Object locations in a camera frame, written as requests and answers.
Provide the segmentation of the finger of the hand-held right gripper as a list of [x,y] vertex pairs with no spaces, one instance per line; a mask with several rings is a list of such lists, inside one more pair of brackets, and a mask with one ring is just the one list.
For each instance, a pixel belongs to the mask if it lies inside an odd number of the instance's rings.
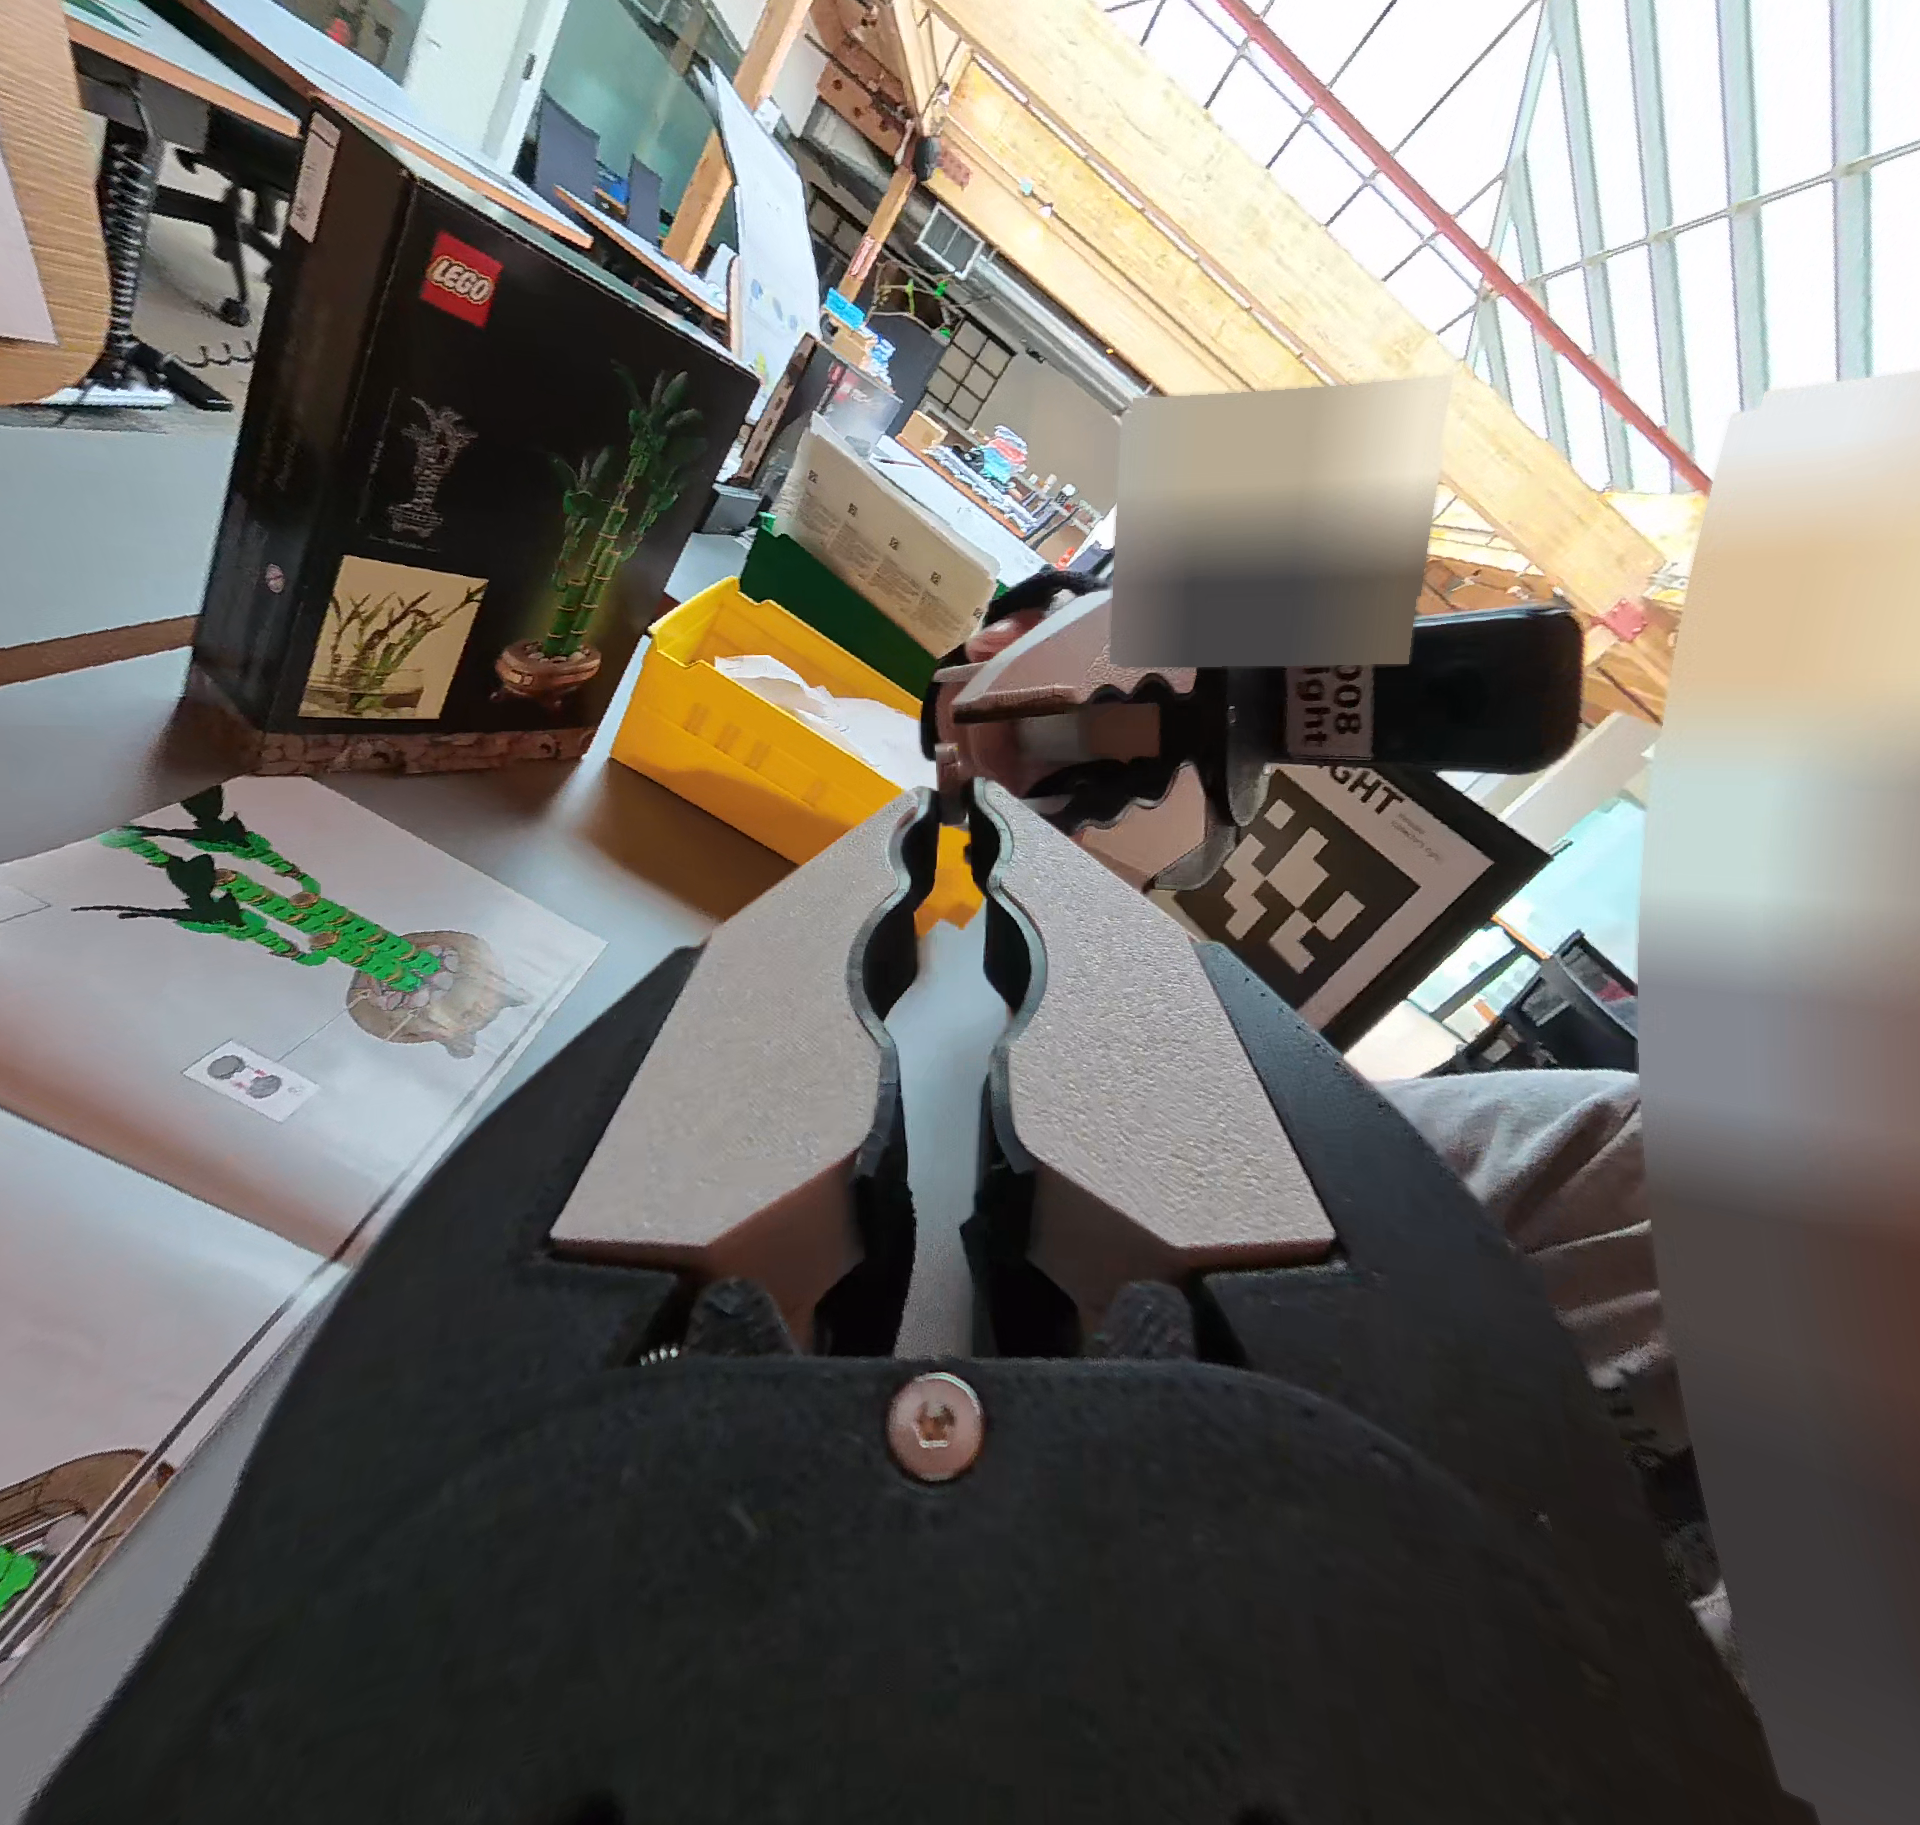
[[1071,773],[1085,765],[1109,767],[1161,758],[1161,711],[1157,705],[1120,703],[1079,708],[1007,711],[962,708],[951,703],[955,726],[1015,719],[1020,748],[1040,780]]
[[1027,719],[1085,708],[1097,694],[1122,689],[1110,652],[1112,594],[1071,596],[994,657],[942,666],[930,683],[930,716]]

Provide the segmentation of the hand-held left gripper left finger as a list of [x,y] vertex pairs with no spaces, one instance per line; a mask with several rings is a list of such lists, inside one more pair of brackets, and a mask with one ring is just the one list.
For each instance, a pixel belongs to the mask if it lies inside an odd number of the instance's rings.
[[554,1223],[569,1260],[750,1280],[803,1350],[887,1357],[915,1269],[901,1050],[930,789],[721,926]]

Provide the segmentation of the lego instruction booklet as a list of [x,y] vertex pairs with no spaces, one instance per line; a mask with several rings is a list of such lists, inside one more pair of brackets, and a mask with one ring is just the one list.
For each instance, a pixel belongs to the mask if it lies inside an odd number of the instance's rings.
[[320,782],[4,866],[4,1671],[604,948]]

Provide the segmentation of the black lego set box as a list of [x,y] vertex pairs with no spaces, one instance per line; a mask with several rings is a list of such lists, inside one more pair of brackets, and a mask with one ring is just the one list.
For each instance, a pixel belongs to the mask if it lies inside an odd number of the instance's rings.
[[245,776],[577,760],[757,384],[318,102],[185,703]]

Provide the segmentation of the person's right hand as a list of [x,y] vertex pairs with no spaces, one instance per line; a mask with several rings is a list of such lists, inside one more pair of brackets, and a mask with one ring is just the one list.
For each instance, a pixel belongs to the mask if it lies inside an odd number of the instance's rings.
[[932,760],[938,742],[957,742],[972,767],[973,777],[1000,782],[1019,798],[1031,789],[1042,773],[1034,771],[1034,760],[1023,753],[1020,723],[1015,719],[980,721],[955,726],[951,703],[973,677],[976,663],[991,663],[1020,638],[1040,630],[1046,622],[1046,609],[1025,609],[1007,613],[996,622],[988,622],[973,638],[958,650],[932,677],[923,711],[923,750]]

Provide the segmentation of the white printed card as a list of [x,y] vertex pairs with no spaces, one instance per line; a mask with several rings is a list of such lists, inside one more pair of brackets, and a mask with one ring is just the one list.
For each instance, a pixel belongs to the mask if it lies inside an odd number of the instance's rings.
[[782,535],[930,653],[965,646],[1000,591],[996,562],[813,418],[771,505]]

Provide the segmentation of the framed black white tag board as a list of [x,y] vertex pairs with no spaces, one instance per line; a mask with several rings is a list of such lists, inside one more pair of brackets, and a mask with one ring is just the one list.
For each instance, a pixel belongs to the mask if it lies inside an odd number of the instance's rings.
[[1202,886],[1156,899],[1349,1051],[1548,862],[1440,776],[1292,765]]

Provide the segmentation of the white crumpled paper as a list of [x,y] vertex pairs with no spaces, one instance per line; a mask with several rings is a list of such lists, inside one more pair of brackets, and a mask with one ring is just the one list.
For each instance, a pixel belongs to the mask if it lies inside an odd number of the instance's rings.
[[901,708],[806,683],[788,663],[766,653],[727,655],[711,666],[878,773],[907,777],[922,765],[918,719]]

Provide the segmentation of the green plastic bin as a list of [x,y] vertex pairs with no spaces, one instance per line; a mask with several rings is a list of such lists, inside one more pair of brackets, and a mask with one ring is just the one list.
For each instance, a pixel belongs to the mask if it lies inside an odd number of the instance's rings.
[[841,522],[811,546],[779,516],[757,520],[739,584],[801,620],[915,703],[934,670],[986,623],[1003,591],[996,566],[938,527],[897,538]]

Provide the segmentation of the yellow plastic bin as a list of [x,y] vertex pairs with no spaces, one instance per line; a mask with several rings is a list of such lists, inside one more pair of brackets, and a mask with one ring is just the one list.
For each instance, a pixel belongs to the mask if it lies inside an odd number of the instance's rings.
[[928,777],[923,763],[907,777],[878,773],[711,666],[741,653],[779,657],[806,683],[889,705],[919,726],[907,692],[730,576],[655,626],[613,758],[792,863],[826,852]]

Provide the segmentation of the dark cardboard box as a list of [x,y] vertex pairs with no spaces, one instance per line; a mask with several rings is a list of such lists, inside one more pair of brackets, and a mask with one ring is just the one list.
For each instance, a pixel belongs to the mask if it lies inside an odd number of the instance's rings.
[[803,436],[813,419],[826,419],[859,454],[892,436],[910,419],[892,382],[838,355],[830,343],[803,334],[773,382],[763,406],[750,418],[737,477],[750,480],[784,443]]

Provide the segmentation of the white poster board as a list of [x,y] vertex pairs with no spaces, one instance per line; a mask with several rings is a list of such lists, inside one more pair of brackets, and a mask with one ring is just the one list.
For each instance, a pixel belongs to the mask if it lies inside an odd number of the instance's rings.
[[784,146],[733,84],[705,71],[703,98],[733,174],[731,343],[754,375],[760,416],[806,334],[820,329],[823,285],[806,222],[806,186]]

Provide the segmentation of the grey desk orange edge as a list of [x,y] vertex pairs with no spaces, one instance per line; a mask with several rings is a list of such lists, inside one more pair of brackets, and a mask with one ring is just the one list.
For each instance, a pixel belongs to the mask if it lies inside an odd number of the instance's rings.
[[592,244],[575,209],[552,206],[510,171],[455,144],[395,80],[272,0],[64,2],[73,42],[149,71],[203,104],[292,137],[296,112],[323,102],[552,238],[577,248]]

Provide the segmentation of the black office chair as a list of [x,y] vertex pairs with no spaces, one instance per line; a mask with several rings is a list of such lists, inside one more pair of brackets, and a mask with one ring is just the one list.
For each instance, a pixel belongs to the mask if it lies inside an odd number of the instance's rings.
[[296,158],[292,140],[241,117],[212,116],[199,149],[105,120],[97,200],[109,321],[95,382],[224,402],[199,377],[254,362]]

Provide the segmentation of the plywood panel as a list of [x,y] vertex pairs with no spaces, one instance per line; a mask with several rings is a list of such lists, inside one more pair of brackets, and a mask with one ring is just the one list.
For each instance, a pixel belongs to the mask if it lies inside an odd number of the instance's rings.
[[53,331],[4,339],[2,402],[16,406],[77,386],[109,329],[97,158],[63,0],[2,0],[2,140]]

